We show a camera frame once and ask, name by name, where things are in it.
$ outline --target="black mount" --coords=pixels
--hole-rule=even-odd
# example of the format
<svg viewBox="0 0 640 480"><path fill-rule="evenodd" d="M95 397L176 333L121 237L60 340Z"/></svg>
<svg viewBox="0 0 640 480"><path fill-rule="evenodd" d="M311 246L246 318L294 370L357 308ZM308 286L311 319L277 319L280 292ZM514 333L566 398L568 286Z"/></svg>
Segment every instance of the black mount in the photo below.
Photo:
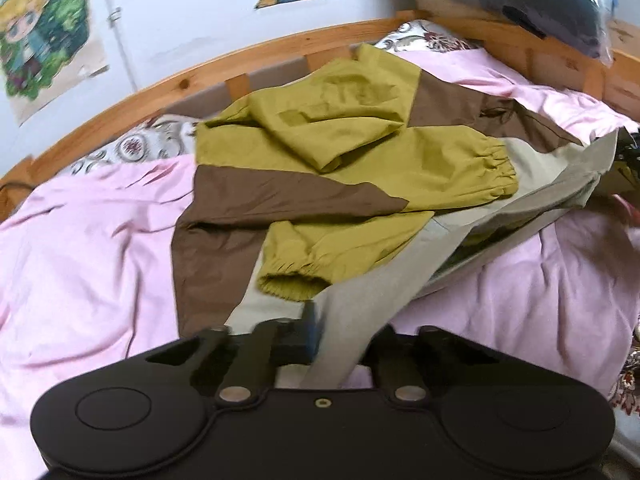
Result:
<svg viewBox="0 0 640 480"><path fill-rule="evenodd" d="M273 387L316 353L311 302L253 333L203 331L65 381L31 432L50 479L603 479L607 401L578 381L434 327L391 327L369 390Z"/></svg>

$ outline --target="floral pillowcase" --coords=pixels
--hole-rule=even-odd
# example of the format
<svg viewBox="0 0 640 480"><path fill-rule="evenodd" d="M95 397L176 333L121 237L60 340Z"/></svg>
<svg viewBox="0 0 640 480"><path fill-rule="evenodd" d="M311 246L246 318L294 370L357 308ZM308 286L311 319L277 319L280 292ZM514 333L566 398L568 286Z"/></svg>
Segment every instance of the floral pillowcase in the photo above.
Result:
<svg viewBox="0 0 640 480"><path fill-rule="evenodd" d="M458 38L453 32L427 20L413 20L398 27L375 45L388 52L406 52L408 50L432 52L452 52L471 50L476 44Z"/></svg>
<svg viewBox="0 0 640 480"><path fill-rule="evenodd" d="M199 122L200 119L176 115L150 119L76 160L58 175L87 174L109 164L146 162L195 153L195 125Z"/></svg>

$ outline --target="pink bed sheet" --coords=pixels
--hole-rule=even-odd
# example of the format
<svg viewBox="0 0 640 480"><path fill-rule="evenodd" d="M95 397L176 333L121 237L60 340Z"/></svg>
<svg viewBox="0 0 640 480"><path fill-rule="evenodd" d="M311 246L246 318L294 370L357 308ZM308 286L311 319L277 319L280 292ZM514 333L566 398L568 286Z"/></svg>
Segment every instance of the pink bed sheet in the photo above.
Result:
<svg viewBox="0 0 640 480"><path fill-rule="evenodd" d="M193 155L38 187L0 224L0 479L46 471L31 438L53 385L177 338L170 243Z"/></svg>
<svg viewBox="0 0 640 480"><path fill-rule="evenodd" d="M534 85L483 48L453 52L393 52L443 81L457 83L485 94L516 99L577 137L586 146L624 126L630 132L638 124L593 97L573 90Z"/></svg>
<svg viewBox="0 0 640 480"><path fill-rule="evenodd" d="M608 396L640 314L639 269L640 229L593 203L412 301L392 324L409 334L437 326Z"/></svg>
<svg viewBox="0 0 640 480"><path fill-rule="evenodd" d="M585 143L635 127L578 92L529 85L483 51L401 55L444 80L524 100ZM44 391L177 336L170 241L193 173L185 155L59 177L0 225L1 479L45 470L29 430ZM640 310L639 244L640 232L608 210L573 211L393 324L440 326L606 395Z"/></svg>

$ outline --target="wooden bed frame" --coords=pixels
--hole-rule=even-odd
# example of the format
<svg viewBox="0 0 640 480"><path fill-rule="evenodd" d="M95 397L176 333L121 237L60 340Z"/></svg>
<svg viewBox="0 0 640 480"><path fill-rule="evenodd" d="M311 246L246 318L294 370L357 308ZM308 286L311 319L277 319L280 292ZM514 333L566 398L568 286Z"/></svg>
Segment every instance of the wooden bed frame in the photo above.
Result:
<svg viewBox="0 0 640 480"><path fill-rule="evenodd" d="M73 161L136 124L162 114L165 108L216 84L224 83L232 100L252 88L249 73L299 57L313 71L337 57L351 57L350 46L377 41L406 21L423 18L464 38L482 41L485 49L529 80L581 90L640 121L640 40L627 24L612 27L614 63L608 68L553 38L540 40L516 25L485 15L465 14L442 0L418 0L422 10L406 10L394 18L348 23L266 41L217 57L149 86L95 116L60 139L37 158L14 166L0 186L20 182L37 186ZM20 203L29 189L0 187L0 221Z"/></svg>

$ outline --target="wire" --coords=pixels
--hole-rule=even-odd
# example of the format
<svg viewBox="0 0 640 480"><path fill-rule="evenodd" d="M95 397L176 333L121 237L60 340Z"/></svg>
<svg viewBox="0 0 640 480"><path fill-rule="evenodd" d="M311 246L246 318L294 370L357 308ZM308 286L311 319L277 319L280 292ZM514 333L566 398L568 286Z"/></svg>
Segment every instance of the wire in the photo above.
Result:
<svg viewBox="0 0 640 480"><path fill-rule="evenodd" d="M116 37L116 43L118 43L118 50L120 51L120 55L122 56L122 61L124 63L124 68L127 72L127 77L129 78L129 83L133 88L134 92L137 92L139 89L138 83L136 82L136 77L134 76L133 69L131 67L131 63L129 57L124 48L124 43L122 41L122 34L120 28L118 27L117 20L120 18L119 14L122 11L120 7L116 7L113 0L105 0L107 2L107 7L109 9L109 22L110 27L113 29L113 33Z"/></svg>

